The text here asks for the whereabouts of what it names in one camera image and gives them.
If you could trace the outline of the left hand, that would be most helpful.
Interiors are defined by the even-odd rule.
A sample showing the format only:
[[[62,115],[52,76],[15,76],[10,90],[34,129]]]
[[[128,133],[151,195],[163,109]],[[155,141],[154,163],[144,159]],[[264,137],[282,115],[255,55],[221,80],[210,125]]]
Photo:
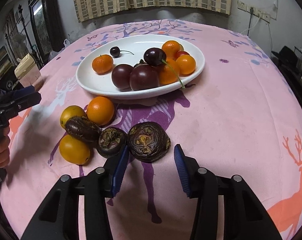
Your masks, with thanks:
[[[9,138],[10,128],[6,127],[3,130],[4,137],[0,142],[0,168],[5,168],[10,162],[10,138]]]

